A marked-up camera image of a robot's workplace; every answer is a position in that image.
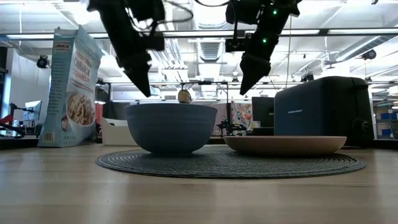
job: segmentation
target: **cereal box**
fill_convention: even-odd
[[[55,30],[49,106],[38,146],[76,146],[95,133],[95,84],[101,57],[101,49],[81,26]]]

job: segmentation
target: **blue bowl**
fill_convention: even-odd
[[[192,104],[151,103],[126,108],[132,138],[156,154],[189,154],[203,147],[215,125],[217,109]]]

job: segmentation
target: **beige plate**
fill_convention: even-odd
[[[233,150],[267,156],[319,156],[343,147],[340,136],[226,136]]]

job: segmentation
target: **wooden table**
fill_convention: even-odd
[[[0,151],[0,223],[398,223],[398,152],[341,151],[367,168],[279,180],[149,177],[94,163],[129,149]]]

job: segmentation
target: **gray placemat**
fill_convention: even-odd
[[[164,157],[144,150],[100,156],[104,168],[142,175],[217,179],[276,179],[344,174],[366,163],[343,154],[323,157],[256,157],[228,147],[204,147],[191,156]]]

